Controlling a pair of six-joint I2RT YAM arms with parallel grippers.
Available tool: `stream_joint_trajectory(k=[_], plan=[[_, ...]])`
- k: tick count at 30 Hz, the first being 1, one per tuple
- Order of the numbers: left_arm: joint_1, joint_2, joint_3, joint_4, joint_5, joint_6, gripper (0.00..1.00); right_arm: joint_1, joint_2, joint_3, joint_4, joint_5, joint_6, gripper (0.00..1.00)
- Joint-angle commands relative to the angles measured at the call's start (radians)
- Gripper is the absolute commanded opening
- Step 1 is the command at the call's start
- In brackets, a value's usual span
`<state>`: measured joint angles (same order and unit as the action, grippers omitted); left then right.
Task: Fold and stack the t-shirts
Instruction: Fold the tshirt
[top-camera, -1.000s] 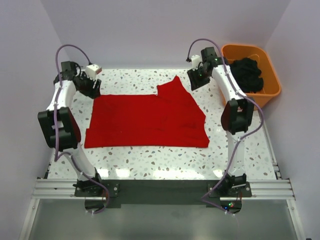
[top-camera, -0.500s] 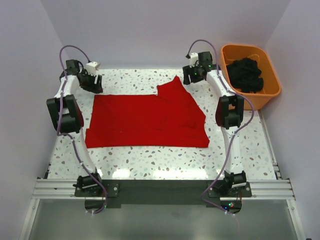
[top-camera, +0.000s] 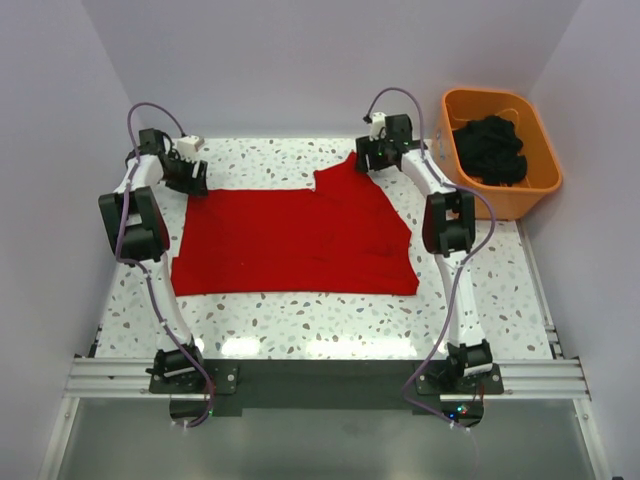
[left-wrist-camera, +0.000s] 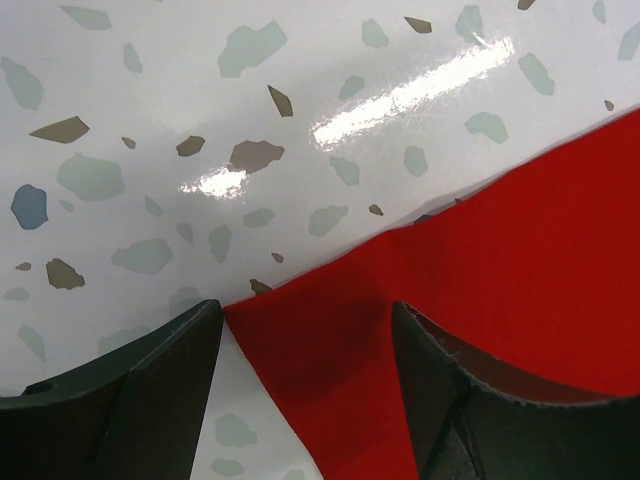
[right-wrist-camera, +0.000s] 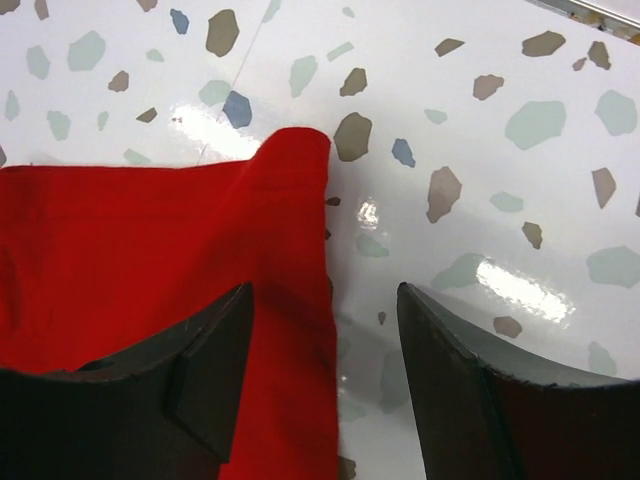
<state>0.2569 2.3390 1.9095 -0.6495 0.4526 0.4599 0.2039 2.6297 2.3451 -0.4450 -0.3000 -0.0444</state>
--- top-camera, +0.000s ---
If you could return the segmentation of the red t-shirt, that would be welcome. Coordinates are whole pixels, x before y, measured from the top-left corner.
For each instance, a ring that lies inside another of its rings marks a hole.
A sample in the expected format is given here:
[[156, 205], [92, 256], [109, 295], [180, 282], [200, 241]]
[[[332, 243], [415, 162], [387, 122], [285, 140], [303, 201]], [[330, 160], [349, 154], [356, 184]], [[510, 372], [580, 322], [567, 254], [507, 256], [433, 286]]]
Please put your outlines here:
[[187, 203], [176, 295], [317, 292], [412, 296], [411, 231], [355, 153], [311, 189], [217, 189]]

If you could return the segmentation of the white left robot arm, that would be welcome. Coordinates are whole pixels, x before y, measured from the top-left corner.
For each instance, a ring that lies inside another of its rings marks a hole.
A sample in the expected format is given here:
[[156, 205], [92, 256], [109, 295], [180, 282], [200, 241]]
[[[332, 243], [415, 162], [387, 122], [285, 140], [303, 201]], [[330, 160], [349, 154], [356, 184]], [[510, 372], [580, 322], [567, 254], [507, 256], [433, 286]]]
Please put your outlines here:
[[202, 146], [197, 136], [177, 142], [158, 129], [139, 132], [139, 142], [125, 160], [119, 186], [99, 197], [98, 205], [116, 260], [132, 269], [144, 285], [156, 339], [153, 366], [147, 370], [155, 392], [214, 391], [201, 349], [181, 314], [169, 273], [170, 235], [153, 188], [191, 197], [208, 195], [207, 164], [190, 158]]

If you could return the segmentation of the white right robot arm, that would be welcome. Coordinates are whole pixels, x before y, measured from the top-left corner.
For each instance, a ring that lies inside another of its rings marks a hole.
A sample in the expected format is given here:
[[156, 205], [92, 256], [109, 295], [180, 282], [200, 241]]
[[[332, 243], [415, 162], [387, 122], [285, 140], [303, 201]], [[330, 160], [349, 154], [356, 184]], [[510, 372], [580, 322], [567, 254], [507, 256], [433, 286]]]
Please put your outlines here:
[[425, 198], [422, 241], [434, 256], [447, 300], [447, 316], [437, 345], [447, 356], [419, 369], [418, 379], [438, 393], [466, 393], [493, 369], [493, 355], [481, 325], [471, 278], [471, 254], [477, 251], [476, 196], [454, 185], [413, 137], [408, 115], [367, 114], [369, 133], [356, 139], [356, 170], [395, 167]]

